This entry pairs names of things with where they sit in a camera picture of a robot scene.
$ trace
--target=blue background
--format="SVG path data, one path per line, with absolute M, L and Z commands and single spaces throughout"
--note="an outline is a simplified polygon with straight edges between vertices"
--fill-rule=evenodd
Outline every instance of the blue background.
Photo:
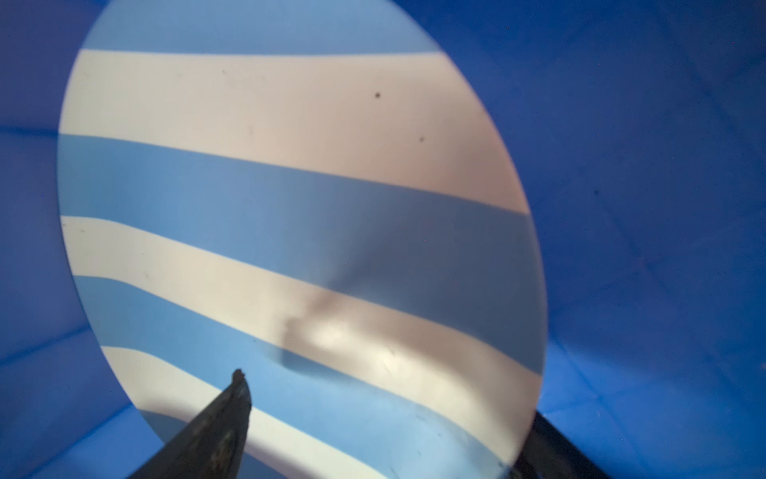
M 485 103 L 532 205 L 539 408 L 614 477 L 766 477 L 766 2 L 400 0 Z M 0 477 L 157 447 L 58 223 L 68 74 L 103 3 L 0 2 Z

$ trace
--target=black pointed object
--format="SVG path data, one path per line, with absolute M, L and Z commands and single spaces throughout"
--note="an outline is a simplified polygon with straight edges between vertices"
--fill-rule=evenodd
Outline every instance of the black pointed object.
M 250 421 L 241 369 L 197 417 L 127 479 L 235 479 Z

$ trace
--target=white stripe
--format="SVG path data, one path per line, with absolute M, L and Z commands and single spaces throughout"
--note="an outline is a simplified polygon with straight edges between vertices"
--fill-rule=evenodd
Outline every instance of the white stripe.
M 190 422 L 221 393 L 150 354 L 110 346 L 101 349 L 130 400 L 143 411 Z M 368 465 L 255 408 L 250 411 L 245 451 L 290 479 L 383 477 Z
M 492 120 L 443 53 L 82 50 L 60 132 L 407 186 L 529 213 Z
M 491 346 L 126 225 L 79 217 L 61 221 L 73 274 L 131 284 L 422 404 L 503 460 L 519 453 L 542 378 Z

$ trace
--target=light blue stripe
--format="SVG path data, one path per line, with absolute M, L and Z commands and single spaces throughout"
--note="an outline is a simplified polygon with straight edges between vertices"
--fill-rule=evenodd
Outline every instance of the light blue stripe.
M 527 215 L 114 139 L 61 135 L 58 147 L 62 215 L 117 221 L 412 313 L 542 373 L 542 270 Z
M 439 51 L 385 0 L 115 0 L 85 48 L 180 54 Z
M 141 415 L 154 429 L 162 442 L 168 443 L 175 437 L 183 428 L 186 427 L 186 423 L 166 416 L 164 414 L 158 414 L 151 411 L 141 411 Z M 239 474 L 237 479 L 284 479 L 284 476 L 274 469 L 268 467 L 263 462 L 258 461 L 253 456 L 245 453 L 242 455 L 242 462 L 240 463 Z
M 143 351 L 219 389 L 242 368 L 253 407 L 386 476 L 396 471 L 404 479 L 406 464 L 408 477 L 432 477 L 427 458 L 455 460 L 455 477 L 502 472 L 485 446 L 421 405 L 128 284 L 95 277 L 75 277 L 75 283 L 101 346 Z

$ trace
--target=circular disc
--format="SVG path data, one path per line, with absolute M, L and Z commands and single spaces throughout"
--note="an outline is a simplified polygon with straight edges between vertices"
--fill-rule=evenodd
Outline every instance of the circular disc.
M 476 94 L 396 5 L 116 0 L 58 161 L 83 307 L 163 439 L 242 369 L 241 477 L 515 460 L 545 355 L 529 207 Z

